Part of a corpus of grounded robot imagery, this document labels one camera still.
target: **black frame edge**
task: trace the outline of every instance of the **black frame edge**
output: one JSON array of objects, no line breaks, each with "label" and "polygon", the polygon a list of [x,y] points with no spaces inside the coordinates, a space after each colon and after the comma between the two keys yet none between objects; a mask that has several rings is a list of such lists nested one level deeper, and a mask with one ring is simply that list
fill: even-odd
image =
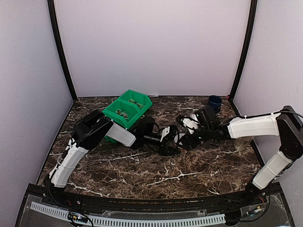
[{"label": "black frame edge", "polygon": [[67,66],[67,61],[66,61],[66,58],[64,55],[63,45],[61,42],[61,37],[60,37],[60,32],[59,32],[59,27],[58,27],[54,0],[47,0],[47,3],[48,3],[49,16],[50,16],[52,28],[53,28],[53,36],[55,38],[57,51],[58,51],[61,66],[63,69],[63,73],[65,76],[66,83],[67,83],[68,89],[70,91],[71,97],[72,97],[73,101],[76,101],[77,94],[76,94],[74,85],[72,83],[71,75],[70,75],[70,72],[69,72],[68,66]]},{"label": "black frame edge", "polygon": [[248,49],[249,49],[249,46],[250,46],[250,39],[251,39],[251,35],[252,35],[252,30],[253,30],[254,22],[255,22],[255,16],[256,16],[256,10],[257,10],[257,1],[258,0],[251,0],[251,2],[250,2],[250,14],[249,14],[249,17],[248,17],[243,48],[242,48],[242,52],[241,52],[241,56],[240,56],[236,76],[235,76],[235,79],[233,81],[232,90],[231,90],[231,93],[229,95],[229,97],[231,99],[235,98],[235,95],[236,95],[236,92],[237,92],[237,89],[238,89],[238,86],[239,86],[239,83],[240,83],[240,79],[241,79],[241,76],[242,76],[242,73],[243,73],[243,69],[244,69]]},{"label": "black frame edge", "polygon": [[64,120],[63,120],[63,122],[62,122],[62,124],[61,124],[61,126],[60,126],[60,128],[59,128],[59,130],[58,130],[58,132],[57,132],[57,134],[56,134],[56,136],[55,136],[55,138],[54,138],[54,140],[53,140],[53,143],[52,143],[52,145],[51,145],[51,148],[48,150],[48,153],[47,153],[47,155],[46,155],[46,157],[45,157],[43,166],[42,166],[42,168],[41,168],[41,170],[40,170],[39,176],[38,176],[37,181],[36,181],[36,184],[37,184],[37,185],[38,185],[38,183],[39,183],[39,179],[40,179],[40,177],[41,177],[41,174],[42,174],[42,172],[43,172],[43,170],[44,170],[44,167],[45,167],[47,158],[48,158],[49,154],[51,153],[51,150],[53,149],[53,146],[54,146],[54,144],[55,144],[55,142],[56,142],[56,139],[57,139],[57,137],[59,136],[59,133],[60,133],[60,131],[61,131],[61,129],[62,129],[62,127],[63,127],[65,121],[66,121],[66,118],[68,117],[68,115],[70,115],[71,109],[74,107],[74,105],[75,105],[75,101],[72,103],[72,105],[71,105],[71,107],[70,107],[68,113],[66,114],[66,116],[65,116],[65,118],[64,118]]},{"label": "black frame edge", "polygon": [[[27,190],[25,192],[25,195],[23,197],[18,217],[16,220],[15,227],[18,227],[21,221],[21,217],[24,210],[24,205],[27,201],[28,195],[34,195],[43,198],[43,193],[45,192],[45,188],[42,186],[37,186],[34,184],[29,184],[27,187]],[[204,197],[198,197],[198,198],[187,198],[187,199],[176,199],[176,200],[132,200],[132,199],[114,199],[114,198],[107,198],[107,197],[97,197],[97,196],[89,196],[89,195],[80,195],[75,194],[72,192],[64,192],[64,196],[68,199],[76,198],[77,200],[81,201],[81,206],[79,207],[80,212],[83,212],[85,214],[90,213],[102,213],[104,210],[108,210],[111,208],[111,210],[119,210],[119,211],[125,211],[125,212],[174,212],[176,211],[174,208],[175,206],[171,206],[169,203],[166,202],[169,201],[180,201],[182,205],[178,205],[179,203],[176,203],[175,205],[178,205],[178,207],[182,208],[180,211],[189,211],[189,210],[203,210],[207,209],[209,212],[219,212],[219,213],[229,213],[234,212],[238,210],[241,206],[232,206],[230,207],[228,205],[229,202],[226,201],[227,198],[231,198],[233,196],[240,196],[243,194],[244,191],[240,192],[233,192],[229,194],[224,195],[214,195],[214,196],[204,196]],[[264,189],[264,192],[266,194],[269,193],[269,188]],[[281,185],[279,182],[273,183],[271,185],[271,193],[280,193],[285,210],[287,213],[287,216],[289,218],[289,222],[292,227],[294,227],[294,220],[290,213],[290,209],[288,206],[288,203],[286,201],[283,189],[281,188]],[[137,202],[143,202],[143,205],[136,205]],[[158,211],[158,209],[153,209],[153,207],[163,208],[162,211]]]}]

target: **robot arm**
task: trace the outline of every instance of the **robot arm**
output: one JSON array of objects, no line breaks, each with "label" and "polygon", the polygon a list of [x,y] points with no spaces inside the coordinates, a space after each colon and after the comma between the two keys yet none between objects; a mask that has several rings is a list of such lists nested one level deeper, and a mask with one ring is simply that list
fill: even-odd
[{"label": "robot arm", "polygon": [[235,117],[220,120],[212,108],[206,106],[192,117],[178,117],[177,121],[188,128],[188,133],[177,143],[185,149],[195,148],[210,139],[229,140],[241,137],[273,135],[280,136],[281,147],[267,164],[246,186],[246,202],[249,203],[260,190],[303,154],[303,123],[290,106],[281,111],[252,117]]},{"label": "robot arm", "polygon": [[94,149],[104,136],[113,138],[127,147],[131,147],[136,141],[132,133],[105,117],[101,111],[95,110],[76,123],[68,146],[45,181],[49,180],[56,188],[64,188],[82,157]]}]

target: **black metal post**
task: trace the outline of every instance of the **black metal post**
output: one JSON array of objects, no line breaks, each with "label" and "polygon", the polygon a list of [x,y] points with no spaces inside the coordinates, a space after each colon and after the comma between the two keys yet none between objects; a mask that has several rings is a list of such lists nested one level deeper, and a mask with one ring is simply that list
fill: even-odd
[{"label": "black metal post", "polygon": [[60,58],[60,62],[61,62],[61,65],[62,65],[63,73],[64,73],[64,76],[65,76],[65,79],[66,79],[66,82],[67,82],[67,86],[70,90],[71,97],[74,101],[76,101],[77,100],[77,94],[76,94],[74,85],[72,84],[71,75],[70,75],[70,72],[68,70],[66,58],[65,58],[65,55],[64,55],[64,51],[63,51],[63,46],[62,46],[61,37],[60,37],[60,33],[59,33],[59,27],[58,27],[58,21],[57,21],[54,1],[53,0],[47,0],[47,3],[48,3],[48,10],[49,10],[49,15],[50,15],[50,18],[51,18],[51,23],[52,23],[52,28],[53,28],[53,36],[55,38],[57,51],[58,51],[58,54],[59,54],[59,58]]}]

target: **white cable tray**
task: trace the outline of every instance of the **white cable tray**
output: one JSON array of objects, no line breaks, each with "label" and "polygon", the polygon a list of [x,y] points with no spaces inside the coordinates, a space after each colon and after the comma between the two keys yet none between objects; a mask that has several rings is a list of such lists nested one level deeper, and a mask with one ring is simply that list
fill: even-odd
[{"label": "white cable tray", "polygon": [[[50,207],[37,202],[32,202],[30,208],[48,216],[68,221],[69,212],[66,209]],[[203,227],[225,223],[224,214],[175,220],[127,220],[94,215],[89,215],[88,217],[92,220],[95,227]]]}]

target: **enclosure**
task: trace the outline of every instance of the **enclosure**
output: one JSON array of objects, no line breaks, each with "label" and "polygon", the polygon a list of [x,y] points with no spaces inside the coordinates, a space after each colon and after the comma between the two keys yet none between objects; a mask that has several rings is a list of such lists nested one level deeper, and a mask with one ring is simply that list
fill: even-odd
[{"label": "enclosure", "polygon": [[[150,97],[144,115],[160,127],[210,95],[223,98],[221,119],[285,105],[303,113],[302,10],[299,0],[3,1],[1,226],[16,222],[28,183],[43,185],[74,124],[129,89]],[[102,140],[66,191],[106,200],[221,198],[243,191],[279,147],[279,137],[262,136],[243,152],[219,141],[162,157]],[[277,179],[297,226],[301,169],[298,159]]]}]

